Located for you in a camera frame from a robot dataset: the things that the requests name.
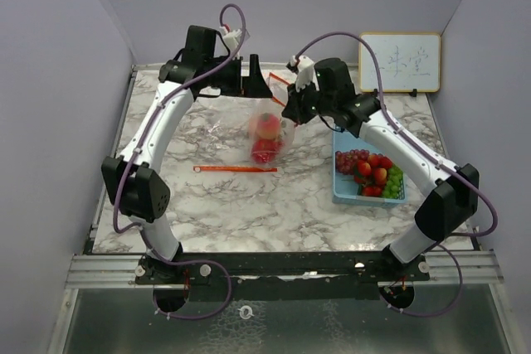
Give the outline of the orange fruit with leaves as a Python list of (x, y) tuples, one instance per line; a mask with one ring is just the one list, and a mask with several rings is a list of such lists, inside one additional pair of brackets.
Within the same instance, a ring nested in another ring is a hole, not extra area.
[(291, 121), (290, 119), (282, 119), (281, 120), (281, 127), (283, 129), (290, 130), (290, 129), (294, 129), (296, 127), (296, 124), (293, 121)]

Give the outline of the red apple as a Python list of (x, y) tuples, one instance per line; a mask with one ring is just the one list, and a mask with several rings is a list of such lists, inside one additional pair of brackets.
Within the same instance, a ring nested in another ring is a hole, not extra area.
[(283, 147), (280, 139), (257, 139), (251, 147), (251, 159), (259, 164), (274, 162)]

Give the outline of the clear bag orange zipper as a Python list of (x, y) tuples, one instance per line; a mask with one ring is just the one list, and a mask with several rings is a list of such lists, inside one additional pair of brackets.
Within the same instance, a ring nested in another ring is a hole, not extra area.
[(290, 80), (265, 73), (268, 99), (221, 97), (208, 108), (207, 151), (222, 165), (280, 167), (295, 138), (296, 123), (282, 115)]

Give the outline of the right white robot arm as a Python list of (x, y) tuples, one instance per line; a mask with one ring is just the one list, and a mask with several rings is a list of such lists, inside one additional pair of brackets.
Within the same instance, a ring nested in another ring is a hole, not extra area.
[(298, 125), (316, 116), (331, 118), (337, 127), (388, 156), (425, 197), (413, 224), (385, 249), (381, 260), (388, 279), (403, 278), (418, 255), (475, 214), (478, 171), (470, 164), (457, 166), (410, 135), (374, 95), (356, 93), (348, 67), (339, 58), (313, 62), (307, 56), (292, 57), (287, 67), (296, 80), (288, 87), (284, 117)]

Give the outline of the yellow pink peach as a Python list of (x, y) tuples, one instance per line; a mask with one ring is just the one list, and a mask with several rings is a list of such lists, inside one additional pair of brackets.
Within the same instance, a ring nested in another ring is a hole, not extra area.
[(281, 131), (280, 119), (271, 113), (260, 114), (256, 119), (255, 135), (262, 139), (275, 139)]

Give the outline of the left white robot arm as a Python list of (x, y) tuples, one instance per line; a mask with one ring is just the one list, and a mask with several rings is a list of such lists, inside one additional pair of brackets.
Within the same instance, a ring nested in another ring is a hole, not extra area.
[(159, 70), (153, 102), (139, 129), (119, 155), (101, 165), (114, 231), (138, 228), (149, 256), (158, 258), (154, 273), (168, 284), (182, 276), (178, 256), (183, 249), (166, 216), (170, 189), (159, 172), (181, 119), (207, 87), (227, 97), (272, 96), (256, 54), (250, 57), (249, 74), (241, 73), (239, 50), (246, 35), (246, 29), (227, 25), (189, 27), (184, 48)]

